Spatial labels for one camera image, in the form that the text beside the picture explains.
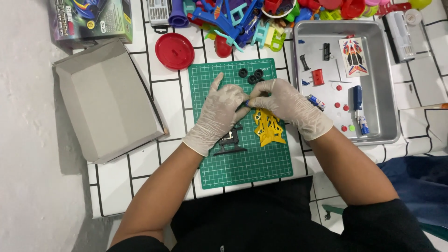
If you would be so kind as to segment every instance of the blue fabric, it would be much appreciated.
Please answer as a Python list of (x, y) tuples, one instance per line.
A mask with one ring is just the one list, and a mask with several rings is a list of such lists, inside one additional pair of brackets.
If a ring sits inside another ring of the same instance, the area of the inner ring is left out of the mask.
[(448, 227), (448, 156), (393, 158), (378, 167), (419, 222)]

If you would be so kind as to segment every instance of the white tiled tablecloth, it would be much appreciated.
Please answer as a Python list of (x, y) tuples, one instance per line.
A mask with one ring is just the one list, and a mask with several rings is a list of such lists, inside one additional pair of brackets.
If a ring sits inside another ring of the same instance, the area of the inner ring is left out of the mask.
[[(161, 36), (151, 28), (145, 0), (131, 1), (134, 42), (126, 45), (144, 78), (170, 136), (149, 143), (105, 165), (89, 164), (90, 192), (94, 217), (123, 213), (146, 179), (179, 146), (181, 138), (194, 125), (188, 70), (165, 68), (156, 58), (155, 43)], [(402, 135), (389, 145), (362, 146), (376, 163), (394, 157), (439, 151), (447, 146), (448, 109), (425, 109), (422, 106), (448, 102), (448, 20), (440, 0), (421, 11), (423, 21), (410, 28), (417, 58), (409, 63), (395, 64), (391, 55), (392, 75), (399, 109)], [(378, 17), (363, 18), (382, 22)], [(233, 51), (219, 58), (213, 40), (204, 40), (206, 31), (195, 25), (185, 29), (169, 29), (187, 37), (194, 47), (194, 64), (274, 58), (277, 77), (293, 80), (292, 35), (280, 52), (256, 46), (244, 47), (244, 53)], [(294, 175), (283, 180), (313, 175), (322, 171), (311, 148), (301, 143), (297, 128), (286, 126)], [(252, 186), (278, 182), (278, 179), (203, 190), (196, 172), (185, 200), (221, 194)]]

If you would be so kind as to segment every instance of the grid lines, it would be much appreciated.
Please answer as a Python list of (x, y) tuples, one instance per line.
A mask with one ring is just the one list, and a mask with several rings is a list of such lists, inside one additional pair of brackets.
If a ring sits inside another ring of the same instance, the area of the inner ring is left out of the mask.
[[(226, 84), (236, 84), (243, 88), (247, 94), (253, 89), (253, 85), (246, 78), (240, 78), (238, 71), (246, 68), (250, 74), (257, 69), (264, 71), (266, 80), (276, 78), (274, 59), (233, 61), (209, 64), (196, 64), (188, 68), (190, 78), (191, 99), (193, 104), (194, 122), (198, 121), (202, 105), (207, 97), (210, 84), (219, 72), (224, 73), (220, 87)], [(260, 147), (260, 139), (254, 133), (256, 124), (253, 119), (254, 110), (240, 120), (243, 130), (238, 131), (240, 140), (238, 146), (247, 151), (213, 156), (221, 149), (216, 144), (200, 165), (201, 182), (203, 189), (224, 187), (249, 182), (268, 180), (273, 178), (289, 177), (293, 175), (291, 157), (286, 138), (284, 122), (282, 137), (286, 144), (272, 142)]]

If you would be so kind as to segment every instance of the black shirt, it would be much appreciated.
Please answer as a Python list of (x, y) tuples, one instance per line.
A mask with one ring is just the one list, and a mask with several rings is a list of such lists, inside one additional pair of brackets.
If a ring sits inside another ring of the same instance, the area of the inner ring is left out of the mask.
[[(184, 202), (172, 222), (172, 251), (436, 251), (401, 200), (347, 207), (340, 235), (311, 220), (309, 188), (309, 179), (291, 180)], [(108, 251), (168, 249), (137, 236)]]

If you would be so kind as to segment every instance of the hand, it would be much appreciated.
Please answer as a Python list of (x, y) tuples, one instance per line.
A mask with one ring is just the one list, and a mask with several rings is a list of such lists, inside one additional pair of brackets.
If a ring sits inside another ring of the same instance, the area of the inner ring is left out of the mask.
[(198, 122), (183, 138), (188, 147), (202, 156), (208, 156), (215, 143), (250, 111), (250, 108), (236, 111), (242, 102), (249, 99), (241, 87), (228, 84), (217, 90), (223, 76), (219, 73), (211, 84)]
[[(259, 97), (261, 92), (270, 97)], [(278, 118), (294, 124), (305, 140), (314, 140), (333, 127), (333, 121), (311, 104), (289, 82), (273, 79), (259, 82), (250, 94), (249, 106), (268, 109)]]

